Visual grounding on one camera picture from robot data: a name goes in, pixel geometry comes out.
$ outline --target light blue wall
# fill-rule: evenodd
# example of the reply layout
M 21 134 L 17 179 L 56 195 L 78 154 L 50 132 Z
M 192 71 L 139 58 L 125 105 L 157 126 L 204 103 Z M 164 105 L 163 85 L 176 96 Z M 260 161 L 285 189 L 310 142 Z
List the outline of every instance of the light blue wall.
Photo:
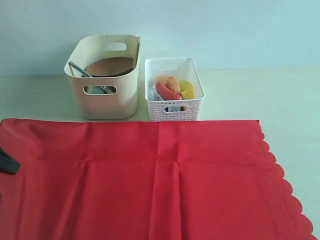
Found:
M 320 65 L 319 0 L 0 0 L 0 75 L 62 74 L 89 35 L 142 37 L 142 60 L 200 70 Z

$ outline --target perforated basket wall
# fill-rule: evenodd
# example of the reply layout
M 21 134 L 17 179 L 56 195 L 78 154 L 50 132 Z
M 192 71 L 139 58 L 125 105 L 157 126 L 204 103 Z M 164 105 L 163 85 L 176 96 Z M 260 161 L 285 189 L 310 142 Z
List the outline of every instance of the perforated basket wall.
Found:
M 175 76 L 179 81 L 188 80 L 193 85 L 195 99 L 155 101 L 154 86 L 159 75 Z M 151 121 L 196 121 L 204 98 L 204 89 L 192 58 L 152 58 L 145 61 L 145 99 Z M 184 111 L 167 112 L 166 108 L 171 107 L 184 107 Z

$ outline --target white plastic basket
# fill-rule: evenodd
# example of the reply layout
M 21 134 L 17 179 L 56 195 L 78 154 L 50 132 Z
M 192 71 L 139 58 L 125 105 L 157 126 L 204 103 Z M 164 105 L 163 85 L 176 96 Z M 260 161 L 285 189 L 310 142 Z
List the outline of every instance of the white plastic basket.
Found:
M 156 77 L 159 75 L 170 75 L 175 76 L 178 81 L 189 81 L 193 85 L 195 99 L 156 101 L 154 86 L 156 84 Z M 199 119 L 202 101 L 205 96 L 195 62 L 192 58 L 151 58 L 145 61 L 145 99 L 148 104 L 151 121 L 196 121 Z M 173 107 L 184 107 L 184 111 L 168 112 L 167 109 Z
M 106 50 L 106 46 L 112 43 L 124 43 L 126 49 Z M 64 72 L 83 116 L 94 120 L 111 120 L 125 119 L 135 113 L 138 106 L 140 52 L 136 66 L 131 72 L 114 77 L 82 77 L 82 74 L 76 70 L 71 72 L 68 62 L 73 61 L 85 69 L 86 66 L 102 59 L 135 58 L 137 43 L 138 37 L 133 35 L 92 35 L 78 43 L 64 66 Z M 114 87 L 116 92 L 114 94 L 88 94 L 85 92 L 86 87 L 92 88 L 92 86 L 110 86 Z

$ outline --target black object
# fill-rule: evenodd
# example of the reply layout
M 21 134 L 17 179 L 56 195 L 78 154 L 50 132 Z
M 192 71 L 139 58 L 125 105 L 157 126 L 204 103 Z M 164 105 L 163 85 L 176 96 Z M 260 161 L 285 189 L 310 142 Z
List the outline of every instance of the black object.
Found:
M 0 147 L 0 172 L 6 174 L 16 174 L 20 168 L 21 164 L 9 156 Z

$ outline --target white table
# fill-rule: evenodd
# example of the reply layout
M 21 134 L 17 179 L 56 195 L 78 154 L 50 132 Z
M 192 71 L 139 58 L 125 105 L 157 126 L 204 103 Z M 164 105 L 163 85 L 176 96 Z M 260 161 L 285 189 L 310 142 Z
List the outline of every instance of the white table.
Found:
M 320 67 L 199 73 L 206 98 L 200 120 L 258 119 L 293 194 L 320 238 Z M 144 74 L 139 107 L 126 121 L 148 121 Z M 84 122 L 67 78 L 0 77 L 0 120 Z

